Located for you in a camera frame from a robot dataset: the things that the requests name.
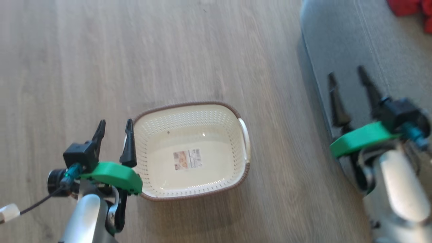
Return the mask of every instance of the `basket label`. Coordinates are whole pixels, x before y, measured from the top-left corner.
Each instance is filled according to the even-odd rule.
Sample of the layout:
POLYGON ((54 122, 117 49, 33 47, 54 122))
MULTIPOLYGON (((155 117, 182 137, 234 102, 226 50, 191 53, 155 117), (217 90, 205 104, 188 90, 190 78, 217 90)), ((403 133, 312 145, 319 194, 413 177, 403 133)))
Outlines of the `basket label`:
POLYGON ((202 167, 200 149, 190 149, 174 153, 175 170, 202 167))

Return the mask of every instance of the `white plastic basket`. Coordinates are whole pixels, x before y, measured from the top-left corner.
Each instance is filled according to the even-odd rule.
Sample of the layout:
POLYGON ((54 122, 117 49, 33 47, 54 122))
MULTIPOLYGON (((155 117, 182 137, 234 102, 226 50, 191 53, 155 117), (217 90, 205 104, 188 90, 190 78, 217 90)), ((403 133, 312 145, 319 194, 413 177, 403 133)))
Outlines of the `white plastic basket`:
POLYGON ((134 121, 142 196, 200 197, 240 185, 249 171, 245 123, 230 106, 195 102, 145 112, 134 121))

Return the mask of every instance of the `brown basket rim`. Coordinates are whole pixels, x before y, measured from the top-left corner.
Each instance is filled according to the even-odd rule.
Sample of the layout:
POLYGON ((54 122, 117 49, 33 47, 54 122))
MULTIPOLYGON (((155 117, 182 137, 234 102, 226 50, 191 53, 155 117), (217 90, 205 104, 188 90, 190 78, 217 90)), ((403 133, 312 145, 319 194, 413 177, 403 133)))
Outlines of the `brown basket rim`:
MULTIPOLYGON (((136 116, 133 119, 133 123, 135 124, 135 122, 142 118, 145 115, 148 115, 150 113, 154 113, 154 112, 158 112, 158 111, 162 111, 162 110, 166 110, 166 109, 172 109, 172 108, 178 108, 178 107, 183 107, 183 106, 199 106, 199 105, 220 105, 220 106, 224 106, 226 108, 228 108, 229 110, 231 110, 234 115, 237 118, 241 118, 240 114, 238 113, 238 111, 236 109, 234 109, 232 106, 228 105, 227 103, 221 102, 221 101, 193 101, 193 102, 186 102, 186 103, 179 103, 179 104, 173 104, 173 105, 167 105, 167 106, 161 106, 158 108, 154 108, 151 110, 148 110, 146 112, 143 112, 141 114, 139 114, 138 116, 136 116)), ((238 187, 240 184, 242 184, 244 182, 244 180, 246 180, 246 177, 249 174, 249 169, 250 169, 250 163, 246 163, 245 165, 245 171, 243 172, 243 175, 241 176, 241 178, 233 185, 229 186, 229 187, 225 187, 225 188, 221 188, 212 192, 205 192, 202 194, 197 194, 197 195, 189 195, 189 196, 180 196, 180 197, 172 197, 172 198, 155 198, 152 196, 149 196, 147 194, 145 194, 144 192, 141 192, 141 197, 145 198, 149 201, 174 201, 174 200, 185 200, 185 199, 190 199, 190 198, 200 198, 200 197, 204 197, 204 196, 208 196, 208 195, 214 195, 214 194, 218 194, 221 192, 225 192, 228 190, 231 190, 233 188, 238 187)))

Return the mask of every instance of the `green bracket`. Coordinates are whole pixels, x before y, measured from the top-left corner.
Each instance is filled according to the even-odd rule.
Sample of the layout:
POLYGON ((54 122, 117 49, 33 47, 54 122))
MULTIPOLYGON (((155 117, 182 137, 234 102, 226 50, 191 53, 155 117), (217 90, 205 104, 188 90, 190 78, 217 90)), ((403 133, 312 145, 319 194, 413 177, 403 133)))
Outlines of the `green bracket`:
POLYGON ((381 124, 375 122, 349 132, 330 145, 330 151, 336 157, 342 157, 360 151, 383 141, 400 137, 400 134, 391 134, 381 124))
POLYGON ((94 179, 135 195, 141 194, 143 189, 143 181, 133 169, 114 162, 100 162, 91 173, 82 174, 81 178, 94 179))

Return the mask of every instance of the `red cloth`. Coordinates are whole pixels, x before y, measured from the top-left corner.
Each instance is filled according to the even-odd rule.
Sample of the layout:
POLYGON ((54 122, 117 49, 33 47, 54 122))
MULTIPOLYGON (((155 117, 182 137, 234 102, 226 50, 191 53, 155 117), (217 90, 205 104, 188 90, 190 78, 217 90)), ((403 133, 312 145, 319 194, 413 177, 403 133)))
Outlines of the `red cloth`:
POLYGON ((432 34, 432 16, 425 19, 425 32, 432 34))
POLYGON ((420 0, 387 0, 387 3, 396 16, 405 16, 420 12, 420 0))
POLYGON ((432 16, 432 0, 422 0, 423 13, 432 16))

